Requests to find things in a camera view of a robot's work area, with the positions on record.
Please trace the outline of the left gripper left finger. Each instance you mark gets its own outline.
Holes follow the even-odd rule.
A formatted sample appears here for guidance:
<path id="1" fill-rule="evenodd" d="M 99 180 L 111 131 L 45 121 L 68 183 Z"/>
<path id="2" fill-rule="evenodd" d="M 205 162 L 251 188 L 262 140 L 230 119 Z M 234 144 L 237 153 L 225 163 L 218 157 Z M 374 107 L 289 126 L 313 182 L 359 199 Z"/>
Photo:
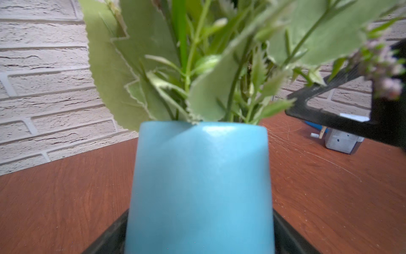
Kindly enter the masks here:
<path id="1" fill-rule="evenodd" d="M 125 211 L 82 254 L 123 254 L 129 211 Z"/>

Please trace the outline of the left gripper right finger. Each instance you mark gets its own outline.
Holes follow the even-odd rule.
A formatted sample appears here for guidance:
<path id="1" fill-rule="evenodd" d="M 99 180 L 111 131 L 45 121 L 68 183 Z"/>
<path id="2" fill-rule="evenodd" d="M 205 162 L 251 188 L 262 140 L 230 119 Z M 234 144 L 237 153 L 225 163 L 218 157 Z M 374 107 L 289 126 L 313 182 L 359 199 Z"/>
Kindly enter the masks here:
<path id="1" fill-rule="evenodd" d="M 320 254 L 275 209 L 273 220 L 276 254 Z"/>

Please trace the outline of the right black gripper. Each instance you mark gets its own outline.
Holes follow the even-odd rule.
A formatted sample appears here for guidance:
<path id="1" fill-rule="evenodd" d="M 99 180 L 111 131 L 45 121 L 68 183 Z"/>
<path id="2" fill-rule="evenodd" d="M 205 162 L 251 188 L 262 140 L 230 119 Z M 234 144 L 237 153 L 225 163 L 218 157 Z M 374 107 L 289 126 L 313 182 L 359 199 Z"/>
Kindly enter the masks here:
<path id="1" fill-rule="evenodd" d="M 328 80 L 328 76 L 325 77 L 324 86 L 315 84 L 290 93 L 287 99 L 294 99 L 295 103 L 290 109 L 285 110 L 286 115 L 404 148 L 406 146 L 406 89 L 402 90 L 398 100 L 374 98 L 370 114 L 371 121 L 368 122 L 358 122 L 308 105 L 308 101 L 318 95 L 360 77 L 357 68 L 358 65 L 351 70 L 342 69 L 332 80 Z"/>

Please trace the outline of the teal ceramic vase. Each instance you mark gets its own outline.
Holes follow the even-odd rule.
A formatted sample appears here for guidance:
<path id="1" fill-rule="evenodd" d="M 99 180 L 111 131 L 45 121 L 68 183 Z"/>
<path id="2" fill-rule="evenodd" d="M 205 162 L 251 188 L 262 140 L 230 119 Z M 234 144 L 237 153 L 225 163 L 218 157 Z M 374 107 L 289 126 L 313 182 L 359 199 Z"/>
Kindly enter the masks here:
<path id="1" fill-rule="evenodd" d="M 265 127 L 141 124 L 125 253 L 274 253 L 269 164 Z"/>

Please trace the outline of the pink white mixed bouquet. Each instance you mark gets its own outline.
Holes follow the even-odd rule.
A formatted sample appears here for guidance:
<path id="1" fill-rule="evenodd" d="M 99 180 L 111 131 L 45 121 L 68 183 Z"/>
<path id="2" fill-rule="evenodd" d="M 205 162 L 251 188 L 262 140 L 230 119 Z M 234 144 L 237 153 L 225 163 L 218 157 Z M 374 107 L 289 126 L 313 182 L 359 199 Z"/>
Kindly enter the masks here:
<path id="1" fill-rule="evenodd" d="M 342 57 L 366 41 L 369 23 L 400 1 L 279 1 L 259 13 L 222 52 L 209 72 L 192 82 L 187 102 L 195 119 L 218 121 L 226 115 L 232 82 L 243 53 L 261 37 L 266 54 L 279 67 L 316 67 Z"/>

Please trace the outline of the white poppy stem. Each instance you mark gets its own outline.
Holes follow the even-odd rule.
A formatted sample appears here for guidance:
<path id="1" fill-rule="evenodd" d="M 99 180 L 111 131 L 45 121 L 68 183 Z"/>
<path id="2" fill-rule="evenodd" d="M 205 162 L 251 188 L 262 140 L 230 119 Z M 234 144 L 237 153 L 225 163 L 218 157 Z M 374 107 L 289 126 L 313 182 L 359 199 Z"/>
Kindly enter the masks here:
<path id="1" fill-rule="evenodd" d="M 217 62 L 218 56 L 208 52 L 209 45 L 227 19 L 214 19 L 212 1 L 155 1 L 155 4 L 168 24 L 178 60 L 147 54 L 147 60 L 163 65 L 162 70 L 146 73 L 148 83 L 166 106 L 174 108 L 169 113 L 172 120 L 200 122 L 202 117 L 191 109 L 192 83 Z"/>

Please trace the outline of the grey tape roll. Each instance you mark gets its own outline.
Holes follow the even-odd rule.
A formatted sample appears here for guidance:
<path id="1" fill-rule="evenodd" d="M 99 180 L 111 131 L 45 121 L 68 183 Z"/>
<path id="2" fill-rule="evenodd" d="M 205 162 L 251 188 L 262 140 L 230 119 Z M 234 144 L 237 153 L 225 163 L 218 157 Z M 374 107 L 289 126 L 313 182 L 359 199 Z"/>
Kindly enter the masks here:
<path id="1" fill-rule="evenodd" d="M 312 138 L 324 139 L 325 147 L 330 150 L 352 155 L 364 141 L 364 137 L 323 126 L 319 133 L 311 133 Z"/>

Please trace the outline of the blue oval object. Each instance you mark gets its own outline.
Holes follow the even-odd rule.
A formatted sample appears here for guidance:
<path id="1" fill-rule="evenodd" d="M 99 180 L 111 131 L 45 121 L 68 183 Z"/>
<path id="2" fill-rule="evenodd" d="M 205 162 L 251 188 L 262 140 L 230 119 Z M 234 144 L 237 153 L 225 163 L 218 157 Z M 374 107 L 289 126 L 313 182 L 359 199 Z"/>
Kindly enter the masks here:
<path id="1" fill-rule="evenodd" d="M 322 128 L 323 128 L 323 126 L 320 125 L 320 124 L 315 124 L 315 123 L 312 123 L 312 122 L 309 122 L 309 121 L 305 121 L 305 123 L 306 123 L 307 125 L 309 125 L 309 126 L 315 128 L 315 129 L 317 129 L 319 132 L 320 132 L 320 131 L 322 130 Z"/>

